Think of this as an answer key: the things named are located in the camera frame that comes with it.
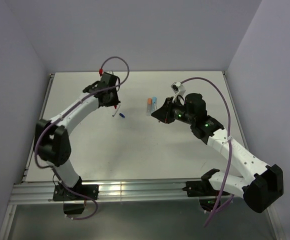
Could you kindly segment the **light blue marker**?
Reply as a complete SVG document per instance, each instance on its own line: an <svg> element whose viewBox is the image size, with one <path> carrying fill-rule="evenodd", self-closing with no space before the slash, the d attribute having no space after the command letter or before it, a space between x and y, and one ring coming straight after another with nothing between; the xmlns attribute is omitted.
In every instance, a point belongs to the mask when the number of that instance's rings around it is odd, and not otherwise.
<svg viewBox="0 0 290 240"><path fill-rule="evenodd" d="M157 109L157 98L152 97L152 109L156 110Z"/></svg>

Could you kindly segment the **orange marker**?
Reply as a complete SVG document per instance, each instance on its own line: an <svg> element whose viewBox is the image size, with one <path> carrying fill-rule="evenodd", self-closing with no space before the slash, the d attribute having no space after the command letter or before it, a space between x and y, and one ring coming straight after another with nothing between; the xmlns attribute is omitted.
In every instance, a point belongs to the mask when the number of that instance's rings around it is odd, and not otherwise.
<svg viewBox="0 0 290 240"><path fill-rule="evenodd" d="M153 104L152 98L148 98L147 105L146 105L146 115L147 116L150 116L152 113L152 104Z"/></svg>

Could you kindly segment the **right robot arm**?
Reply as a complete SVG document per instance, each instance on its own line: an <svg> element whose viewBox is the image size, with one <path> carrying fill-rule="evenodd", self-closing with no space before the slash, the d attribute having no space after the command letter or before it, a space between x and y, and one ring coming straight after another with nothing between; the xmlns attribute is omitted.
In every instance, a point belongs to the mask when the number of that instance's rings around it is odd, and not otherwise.
<svg viewBox="0 0 290 240"><path fill-rule="evenodd" d="M219 169L206 172L198 181L187 181L183 188L188 197L207 197L224 191L224 195L242 198L250 209L262 213L284 194L283 170L276 164L270 166L252 155L245 147L228 136L224 126L208 115L206 102L199 93L190 93L184 103L168 97L152 117L164 124L180 121L190 125L194 136L213 148L230 164L240 177L226 176Z"/></svg>

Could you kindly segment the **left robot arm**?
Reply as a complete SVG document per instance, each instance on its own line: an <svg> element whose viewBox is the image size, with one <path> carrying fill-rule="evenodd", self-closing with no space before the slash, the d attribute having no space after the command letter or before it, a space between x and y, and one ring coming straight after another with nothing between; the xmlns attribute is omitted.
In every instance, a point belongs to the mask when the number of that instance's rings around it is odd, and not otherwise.
<svg viewBox="0 0 290 240"><path fill-rule="evenodd" d="M40 119L35 126L33 154L39 169L51 169L60 180L64 194L76 200L83 193L82 178L70 161L70 134L92 112L120 103L118 90L122 82L114 74L104 72L100 79L82 90L82 94L51 119Z"/></svg>

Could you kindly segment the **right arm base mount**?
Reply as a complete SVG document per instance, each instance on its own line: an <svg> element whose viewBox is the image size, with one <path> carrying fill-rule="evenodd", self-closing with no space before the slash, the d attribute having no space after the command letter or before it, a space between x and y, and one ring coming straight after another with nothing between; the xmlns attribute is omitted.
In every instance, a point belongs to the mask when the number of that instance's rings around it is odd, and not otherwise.
<svg viewBox="0 0 290 240"><path fill-rule="evenodd" d="M187 181L182 190L189 198L199 197L199 204L205 213L213 210L220 192L214 190L211 184L204 180Z"/></svg>

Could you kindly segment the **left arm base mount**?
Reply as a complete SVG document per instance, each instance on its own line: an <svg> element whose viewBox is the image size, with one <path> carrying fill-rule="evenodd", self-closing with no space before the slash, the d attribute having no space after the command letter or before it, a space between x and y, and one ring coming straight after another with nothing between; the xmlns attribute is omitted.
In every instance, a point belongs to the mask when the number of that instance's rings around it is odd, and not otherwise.
<svg viewBox="0 0 290 240"><path fill-rule="evenodd" d="M63 212L68 218L74 220L85 220L93 217L98 211L98 199L99 185L97 184L83 184L77 191L65 188L62 184L54 187L52 196L53 202L63 203ZM91 201L94 203L95 209L90 215L81 215L86 208L87 202Z"/></svg>

